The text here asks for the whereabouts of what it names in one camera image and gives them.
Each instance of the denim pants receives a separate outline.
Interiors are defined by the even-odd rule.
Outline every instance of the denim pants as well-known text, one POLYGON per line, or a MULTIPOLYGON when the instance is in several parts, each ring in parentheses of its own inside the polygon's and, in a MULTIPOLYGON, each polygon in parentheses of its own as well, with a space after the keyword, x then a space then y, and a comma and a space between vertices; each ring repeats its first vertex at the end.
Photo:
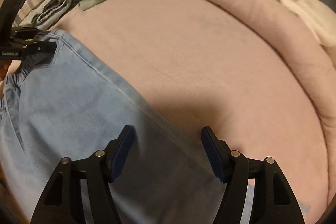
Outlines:
POLYGON ((61 158, 87 158, 129 124, 136 137, 110 187, 123 223, 212 223, 225 185, 203 147, 71 35, 56 30, 43 39, 57 42, 55 54, 23 61, 0 101, 0 160, 24 214, 31 218, 61 158))

